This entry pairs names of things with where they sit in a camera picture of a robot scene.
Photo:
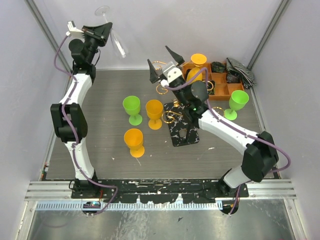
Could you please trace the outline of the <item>clear champagne flute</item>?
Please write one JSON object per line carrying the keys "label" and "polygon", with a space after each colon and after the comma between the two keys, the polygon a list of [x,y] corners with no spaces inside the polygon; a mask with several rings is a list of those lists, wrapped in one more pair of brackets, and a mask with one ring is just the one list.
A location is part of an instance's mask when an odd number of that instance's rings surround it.
{"label": "clear champagne flute", "polygon": [[[95,10],[95,15],[98,17],[103,17],[106,23],[109,23],[107,13],[109,12],[110,8],[107,5],[100,6],[98,9]],[[109,37],[111,39],[112,47],[115,53],[121,58],[124,59],[128,56],[128,49],[124,44],[122,38],[118,35],[118,33],[112,27],[110,30]]]}

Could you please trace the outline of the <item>orange goblet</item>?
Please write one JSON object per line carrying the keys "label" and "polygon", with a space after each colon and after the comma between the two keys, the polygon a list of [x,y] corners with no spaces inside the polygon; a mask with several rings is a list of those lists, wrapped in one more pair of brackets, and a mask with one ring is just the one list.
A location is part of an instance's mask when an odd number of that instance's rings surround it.
{"label": "orange goblet", "polygon": [[186,75],[186,81],[188,82],[192,79],[203,67],[203,65],[207,62],[207,57],[202,53],[195,53],[190,58],[194,67],[190,69],[188,74]]}
{"label": "orange goblet", "polygon": [[159,130],[162,127],[163,104],[157,99],[149,100],[145,105],[146,113],[149,118],[148,126],[152,130]]}
{"label": "orange goblet", "polygon": [[138,128],[131,128],[124,134],[124,142],[130,150],[130,154],[134,158],[140,158],[145,153],[144,135]]}

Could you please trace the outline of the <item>gold wine glass rack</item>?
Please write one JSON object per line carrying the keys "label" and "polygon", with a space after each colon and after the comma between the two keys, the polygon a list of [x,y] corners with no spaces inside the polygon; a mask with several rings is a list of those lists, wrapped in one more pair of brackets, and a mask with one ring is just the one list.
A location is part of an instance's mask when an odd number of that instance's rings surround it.
{"label": "gold wine glass rack", "polygon": [[[163,74],[162,69],[157,70],[160,84],[160,75]],[[205,73],[205,80],[197,80],[194,78],[187,82],[186,94],[187,100],[178,100],[178,107],[170,102],[164,105],[164,116],[168,121],[169,134],[172,145],[182,147],[186,145],[196,144],[200,141],[198,129],[200,123],[204,120],[204,114],[210,113],[212,108],[209,107],[209,94],[207,92],[209,72],[206,67],[200,69],[195,75],[198,77],[201,73]]]}

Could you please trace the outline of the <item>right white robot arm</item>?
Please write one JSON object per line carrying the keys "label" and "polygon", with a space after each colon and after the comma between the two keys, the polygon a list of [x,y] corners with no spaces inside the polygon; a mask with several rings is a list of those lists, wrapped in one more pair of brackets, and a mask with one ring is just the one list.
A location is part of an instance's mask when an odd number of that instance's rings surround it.
{"label": "right white robot arm", "polygon": [[161,70],[157,70],[151,61],[147,62],[150,82],[160,83],[173,92],[191,125],[219,137],[243,156],[241,165],[230,169],[218,180],[220,193],[231,197],[242,184],[260,183],[279,160],[272,135],[266,131],[258,134],[247,130],[218,114],[210,106],[208,81],[185,81],[181,68],[185,62],[183,57],[171,49],[168,52],[174,61]]}

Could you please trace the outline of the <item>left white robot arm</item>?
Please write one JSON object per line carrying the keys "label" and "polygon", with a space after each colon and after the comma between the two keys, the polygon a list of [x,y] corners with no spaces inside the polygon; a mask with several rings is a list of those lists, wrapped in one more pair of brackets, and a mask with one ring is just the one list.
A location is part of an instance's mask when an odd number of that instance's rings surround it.
{"label": "left white robot arm", "polygon": [[68,48],[72,57],[72,69],[66,72],[72,82],[59,103],[50,107],[55,135],[67,147],[75,170],[72,190],[88,198],[99,195],[102,185],[91,164],[86,137],[88,123],[82,104],[96,78],[95,55],[108,41],[113,24],[77,28],[73,21],[67,24],[66,38],[71,37]]}

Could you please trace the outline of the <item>dark patterned cloth in tray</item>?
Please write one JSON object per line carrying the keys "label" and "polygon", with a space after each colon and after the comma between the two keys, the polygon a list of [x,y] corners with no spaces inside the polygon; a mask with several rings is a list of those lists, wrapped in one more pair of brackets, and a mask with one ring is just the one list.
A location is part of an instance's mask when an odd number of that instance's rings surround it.
{"label": "dark patterned cloth in tray", "polygon": [[215,95],[216,82],[214,80],[209,80],[207,82],[207,93],[209,95]]}

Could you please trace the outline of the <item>green goblet left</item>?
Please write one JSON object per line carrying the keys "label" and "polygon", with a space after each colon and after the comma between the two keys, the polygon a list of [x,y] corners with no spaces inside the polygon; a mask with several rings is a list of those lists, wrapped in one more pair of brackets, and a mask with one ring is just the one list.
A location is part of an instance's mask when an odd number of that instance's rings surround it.
{"label": "green goblet left", "polygon": [[128,121],[132,126],[138,126],[142,123],[143,118],[140,115],[141,101],[137,96],[127,96],[123,100],[122,106],[125,112],[129,115]]}

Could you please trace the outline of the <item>dark cloth rear compartment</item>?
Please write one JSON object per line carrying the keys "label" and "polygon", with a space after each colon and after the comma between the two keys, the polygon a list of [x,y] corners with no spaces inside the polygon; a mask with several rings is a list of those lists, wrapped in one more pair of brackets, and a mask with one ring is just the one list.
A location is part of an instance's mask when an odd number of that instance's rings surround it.
{"label": "dark cloth rear compartment", "polygon": [[225,73],[227,66],[225,62],[213,61],[210,63],[212,73]]}

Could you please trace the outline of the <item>dark cloth compartment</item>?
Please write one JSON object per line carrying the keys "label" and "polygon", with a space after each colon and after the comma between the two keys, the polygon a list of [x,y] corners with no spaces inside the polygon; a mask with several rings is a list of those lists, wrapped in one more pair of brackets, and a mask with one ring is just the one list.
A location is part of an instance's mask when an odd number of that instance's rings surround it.
{"label": "dark cloth compartment", "polygon": [[225,62],[213,61],[210,63],[212,73],[225,73],[227,66]]}
{"label": "dark cloth compartment", "polygon": [[227,73],[226,82],[228,84],[239,84],[241,82],[241,77],[238,73]]}

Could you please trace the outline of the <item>orange divided tray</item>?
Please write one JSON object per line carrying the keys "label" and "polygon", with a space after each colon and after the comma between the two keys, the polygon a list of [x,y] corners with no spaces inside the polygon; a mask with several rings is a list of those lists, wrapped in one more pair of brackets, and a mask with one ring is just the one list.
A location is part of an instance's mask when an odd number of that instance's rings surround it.
{"label": "orange divided tray", "polygon": [[212,72],[211,63],[206,62],[204,65],[208,69],[208,80],[214,81],[214,94],[209,94],[211,101],[228,101],[231,94],[236,90],[244,90],[243,84],[240,83],[227,83],[227,72],[218,73]]}

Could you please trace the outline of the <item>dark cloth right compartment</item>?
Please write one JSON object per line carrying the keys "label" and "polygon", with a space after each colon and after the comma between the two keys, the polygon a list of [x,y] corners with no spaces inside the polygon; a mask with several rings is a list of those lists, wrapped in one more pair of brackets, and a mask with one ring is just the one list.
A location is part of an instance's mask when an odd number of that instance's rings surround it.
{"label": "dark cloth right compartment", "polygon": [[227,73],[226,82],[228,84],[239,84],[241,82],[241,77],[238,73]]}

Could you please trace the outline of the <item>orange goblet front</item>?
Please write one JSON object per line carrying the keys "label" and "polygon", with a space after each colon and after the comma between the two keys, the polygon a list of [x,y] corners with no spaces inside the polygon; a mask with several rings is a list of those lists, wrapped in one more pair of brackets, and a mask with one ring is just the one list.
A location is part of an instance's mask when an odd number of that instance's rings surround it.
{"label": "orange goblet front", "polygon": [[138,128],[131,128],[124,134],[124,142],[130,150],[130,154],[134,158],[140,158],[145,153],[144,135]]}

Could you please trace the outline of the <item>green goblet right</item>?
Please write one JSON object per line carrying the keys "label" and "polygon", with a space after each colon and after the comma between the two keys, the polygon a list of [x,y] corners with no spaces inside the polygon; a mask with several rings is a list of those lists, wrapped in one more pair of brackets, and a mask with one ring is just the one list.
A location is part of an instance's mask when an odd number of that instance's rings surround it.
{"label": "green goblet right", "polygon": [[237,118],[237,111],[243,109],[250,97],[244,90],[235,90],[229,99],[229,108],[224,111],[224,117],[230,121]]}

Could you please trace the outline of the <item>striped grey cloth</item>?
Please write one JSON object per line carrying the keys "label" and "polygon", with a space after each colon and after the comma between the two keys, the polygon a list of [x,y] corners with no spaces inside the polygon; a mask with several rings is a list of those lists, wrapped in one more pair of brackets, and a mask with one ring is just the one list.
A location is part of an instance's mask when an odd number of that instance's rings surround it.
{"label": "striped grey cloth", "polygon": [[249,89],[257,84],[254,74],[242,63],[231,57],[226,58],[226,71],[228,74],[239,77],[245,89]]}

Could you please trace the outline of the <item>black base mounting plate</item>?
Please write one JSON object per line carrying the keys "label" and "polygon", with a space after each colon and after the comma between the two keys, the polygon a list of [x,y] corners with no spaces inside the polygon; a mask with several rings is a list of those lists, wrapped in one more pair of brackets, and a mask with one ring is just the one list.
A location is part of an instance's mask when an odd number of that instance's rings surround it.
{"label": "black base mounting plate", "polygon": [[182,197],[183,204],[215,203],[218,198],[249,196],[245,184],[240,190],[223,186],[216,179],[103,179],[107,187],[97,186],[87,180],[71,180],[68,188],[73,199],[102,199],[107,203],[143,204],[174,203]]}

